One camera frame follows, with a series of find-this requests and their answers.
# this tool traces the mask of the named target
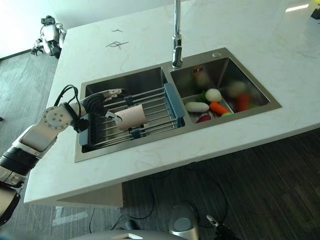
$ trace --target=white robot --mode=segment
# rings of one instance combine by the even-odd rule
[[[41,18],[41,24],[43,26],[40,30],[40,37],[35,41],[31,54],[37,56],[38,51],[43,53],[43,48],[45,53],[58,59],[64,46],[67,30],[61,23],[56,23],[54,17],[49,15]]]

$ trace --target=faucet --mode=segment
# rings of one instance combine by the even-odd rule
[[[174,32],[172,36],[172,67],[182,66],[182,35],[180,34],[181,0],[174,0]]]

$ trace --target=wooden floor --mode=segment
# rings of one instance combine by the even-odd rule
[[[39,118],[56,66],[54,57],[28,53],[0,62],[0,116],[5,118],[0,122],[1,153]],[[122,214],[145,216],[153,203],[151,191],[154,211],[147,219],[137,221],[143,229],[167,232],[171,209],[181,201],[196,206],[202,225],[208,225],[206,214],[221,220],[224,199],[213,181],[221,185],[227,197],[224,223],[240,239],[320,240],[320,129],[175,168],[163,179],[143,177],[125,182],[124,207],[96,209],[91,230],[110,229]],[[64,207],[57,215],[55,207],[21,202],[1,231],[69,239],[89,233],[93,210]],[[68,216],[74,216],[73,220],[53,224],[54,219]],[[212,240],[215,230],[201,227],[200,236]]]

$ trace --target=carrot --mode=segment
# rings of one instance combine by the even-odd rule
[[[216,101],[212,101],[210,103],[210,109],[214,112],[216,112],[217,114],[225,114],[225,113],[228,113],[229,111],[224,108],[222,105],[220,105],[219,103],[217,103]]]

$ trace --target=marble countertop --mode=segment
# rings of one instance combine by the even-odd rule
[[[310,5],[286,12],[303,4]],[[76,132],[68,128],[31,171],[24,202],[53,204],[318,128],[320,21],[310,18],[316,7],[315,0],[184,1],[182,55],[226,47],[282,108],[78,163]],[[80,88],[86,81],[171,61],[173,11],[168,5],[69,29],[47,105],[67,84]],[[105,47],[114,41],[128,43]]]

